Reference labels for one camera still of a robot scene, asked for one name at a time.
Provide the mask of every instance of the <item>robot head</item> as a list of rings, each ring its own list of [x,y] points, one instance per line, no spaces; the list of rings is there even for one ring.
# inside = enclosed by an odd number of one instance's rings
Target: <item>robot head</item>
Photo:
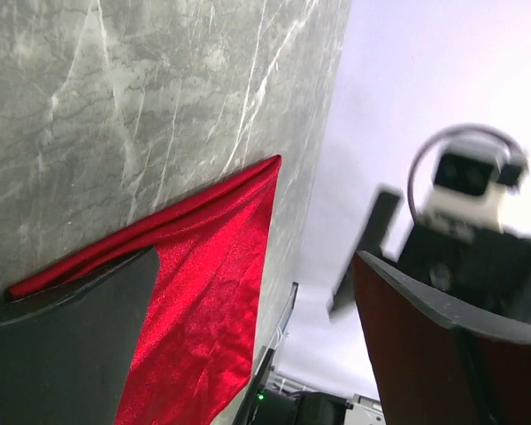
[[[503,146],[479,139],[454,139],[439,158],[433,187],[478,200],[487,196],[491,185],[518,188],[526,170],[525,157],[510,156]]]
[[[464,239],[471,227],[501,231],[505,195],[519,188],[527,171],[520,152],[492,143],[488,135],[457,135],[441,152],[423,218],[430,227]]]

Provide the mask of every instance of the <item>red satin fabric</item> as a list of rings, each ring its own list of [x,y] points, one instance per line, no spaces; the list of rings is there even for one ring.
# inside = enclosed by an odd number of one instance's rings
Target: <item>red satin fabric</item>
[[[273,157],[9,289],[22,298],[156,246],[158,280],[118,425],[208,425],[251,375],[281,157]]]

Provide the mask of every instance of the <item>gray marble wall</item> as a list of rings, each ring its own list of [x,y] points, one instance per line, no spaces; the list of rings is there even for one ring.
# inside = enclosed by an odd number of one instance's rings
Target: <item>gray marble wall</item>
[[[257,348],[289,293],[350,0],[0,0],[0,294],[284,158]]]

